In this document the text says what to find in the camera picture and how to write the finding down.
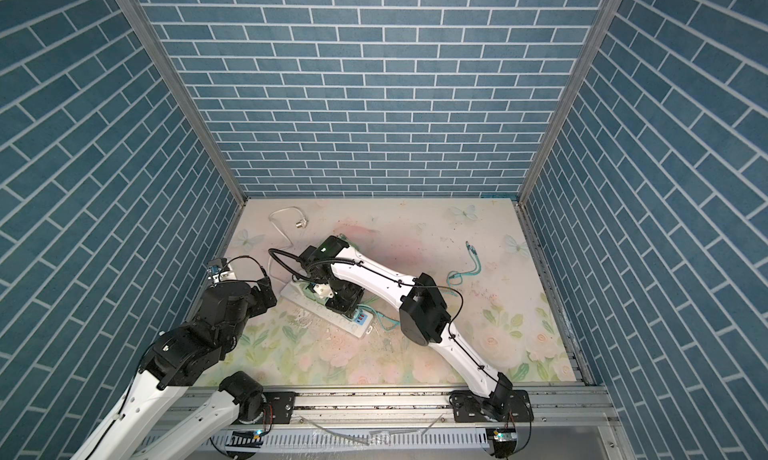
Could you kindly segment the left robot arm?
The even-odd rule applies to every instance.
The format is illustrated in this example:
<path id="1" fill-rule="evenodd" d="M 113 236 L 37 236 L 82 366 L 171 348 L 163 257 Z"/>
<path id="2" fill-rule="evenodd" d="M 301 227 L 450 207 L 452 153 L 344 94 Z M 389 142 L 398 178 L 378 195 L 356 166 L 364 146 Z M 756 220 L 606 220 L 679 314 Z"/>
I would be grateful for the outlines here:
<path id="1" fill-rule="evenodd" d="M 223 361 L 247 322 L 277 303 L 268 277 L 220 279 L 202 294 L 192 320 L 162 334 L 142 356 L 137 373 L 102 423 L 76 451 L 77 459 L 184 459 L 234 423 L 271 430 L 274 409 L 262 386 L 238 371 L 193 413 L 148 446 L 147 434 L 209 368 Z"/>

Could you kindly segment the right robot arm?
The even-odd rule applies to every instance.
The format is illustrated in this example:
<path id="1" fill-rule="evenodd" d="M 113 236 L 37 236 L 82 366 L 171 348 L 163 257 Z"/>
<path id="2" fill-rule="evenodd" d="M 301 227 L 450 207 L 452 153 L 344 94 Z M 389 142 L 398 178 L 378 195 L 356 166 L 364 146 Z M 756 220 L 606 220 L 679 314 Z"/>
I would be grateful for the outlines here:
<path id="1" fill-rule="evenodd" d="M 387 268 L 336 236 L 305 249 L 297 263 L 304 270 L 301 278 L 328 287 L 333 300 L 349 302 L 367 291 L 397 309 L 402 334 L 437 352 L 460 375 L 485 418 L 510 418 L 513 383 L 460 334 L 443 298 L 448 287 L 426 273 L 412 276 Z"/>

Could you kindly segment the white multicolour power strip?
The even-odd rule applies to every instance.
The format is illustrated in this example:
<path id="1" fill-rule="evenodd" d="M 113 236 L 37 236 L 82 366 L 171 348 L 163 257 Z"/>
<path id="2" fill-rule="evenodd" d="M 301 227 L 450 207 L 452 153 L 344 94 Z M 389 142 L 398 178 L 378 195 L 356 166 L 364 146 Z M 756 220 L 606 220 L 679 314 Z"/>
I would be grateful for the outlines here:
<path id="1" fill-rule="evenodd" d="M 293 302 L 302 309 L 316 315 L 328 323 L 360 339 L 372 330 L 374 316 L 359 306 L 350 313 L 339 313 L 329 307 L 333 298 L 323 301 L 312 291 L 312 283 L 299 281 L 286 284 L 280 292 L 280 298 Z"/>

